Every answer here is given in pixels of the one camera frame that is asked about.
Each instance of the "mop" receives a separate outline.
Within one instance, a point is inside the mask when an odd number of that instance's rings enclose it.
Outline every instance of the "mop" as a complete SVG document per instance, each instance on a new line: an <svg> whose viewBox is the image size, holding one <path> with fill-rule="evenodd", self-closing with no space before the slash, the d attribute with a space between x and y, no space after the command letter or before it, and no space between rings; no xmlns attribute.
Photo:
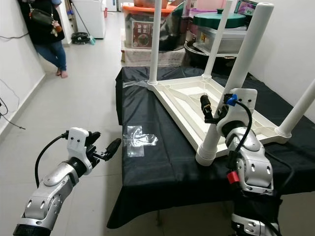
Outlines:
<svg viewBox="0 0 315 236"><path fill-rule="evenodd" d="M81 21L82 21L82 23L83 23L83 25L84 25L84 28L85 28L85 29L87 30L87 32L88 32L87 38L89 39L90 44L95 45L95 38L90 34L88 28L87 28L86 25L84 24L84 21L82 20L82 17L81 17L81 15L80 15L78 9L77 9L76 6L74 5L74 2L72 2L72 4L73 4L75 10L76 10L77 13L78 13L78 16L80 17L80 19L81 19ZM76 38L77 40L80 40L80 39L81 39L80 35L84 35L84 34L85 34L85 33L83 33L83 32L77 32L77 33L73 33L73 34L72 34L72 37Z"/></svg>

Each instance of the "black tablecloth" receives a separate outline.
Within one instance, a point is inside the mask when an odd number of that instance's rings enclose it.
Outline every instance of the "black tablecloth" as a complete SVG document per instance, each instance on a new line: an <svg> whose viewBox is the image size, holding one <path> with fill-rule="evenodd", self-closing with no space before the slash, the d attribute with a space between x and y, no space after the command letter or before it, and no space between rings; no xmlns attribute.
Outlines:
<svg viewBox="0 0 315 236"><path fill-rule="evenodd" d="M202 70L194 68L160 68L158 80L197 76ZM108 228L118 228L146 212L176 206L231 199L226 178L226 158L217 158L210 167L195 161L195 151L153 92L138 85L122 88L126 82L147 80L146 67L124 67L116 78L117 113L123 125L141 125L144 134L155 134L156 146L144 146L145 156L128 157L123 148L123 187L108 221ZM213 76L225 85L226 76ZM262 82L246 79L244 88L258 90L256 110L276 125L292 109ZM315 125L303 117L285 145L269 144L266 150L295 168L295 177L285 194L315 190ZM289 169L270 160L274 185L279 187Z"/></svg>

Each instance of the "green lid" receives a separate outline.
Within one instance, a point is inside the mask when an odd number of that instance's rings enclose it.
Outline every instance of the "green lid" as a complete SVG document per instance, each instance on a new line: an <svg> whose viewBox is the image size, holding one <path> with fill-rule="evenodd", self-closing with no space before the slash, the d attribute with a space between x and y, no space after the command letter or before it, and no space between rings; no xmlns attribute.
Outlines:
<svg viewBox="0 0 315 236"><path fill-rule="evenodd" d="M218 29L222 14L210 12L200 13L194 16L193 23L198 26ZM237 28L245 25L246 16L236 13L228 15L225 28Z"/></svg>

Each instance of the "black bag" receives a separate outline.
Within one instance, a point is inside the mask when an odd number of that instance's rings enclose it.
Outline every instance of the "black bag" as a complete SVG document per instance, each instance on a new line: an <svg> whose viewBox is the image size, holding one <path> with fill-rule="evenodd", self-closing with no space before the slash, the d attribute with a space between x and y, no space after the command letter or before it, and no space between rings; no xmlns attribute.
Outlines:
<svg viewBox="0 0 315 236"><path fill-rule="evenodd" d="M52 26L52 22L54 20L53 14L53 6L51 6L51 14L47 13L46 11L42 11L40 9L32 8L30 6L30 19L34 22L37 22L43 26Z"/></svg>

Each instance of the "woman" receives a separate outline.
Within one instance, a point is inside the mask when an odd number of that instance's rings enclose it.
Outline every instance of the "woman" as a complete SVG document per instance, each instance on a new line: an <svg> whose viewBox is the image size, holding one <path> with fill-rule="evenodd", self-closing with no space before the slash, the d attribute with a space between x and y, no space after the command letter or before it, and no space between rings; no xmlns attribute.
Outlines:
<svg viewBox="0 0 315 236"><path fill-rule="evenodd" d="M31 40L36 51L47 61L51 62L57 67L56 76L67 78L65 51L63 49L62 40L64 39L63 31L59 32L57 36L52 34L52 26L47 27L30 19L30 6L32 8L45 11L49 14L53 13L54 20L61 24L59 14L56 10L60 0L18 0L21 11L29 30Z"/></svg>

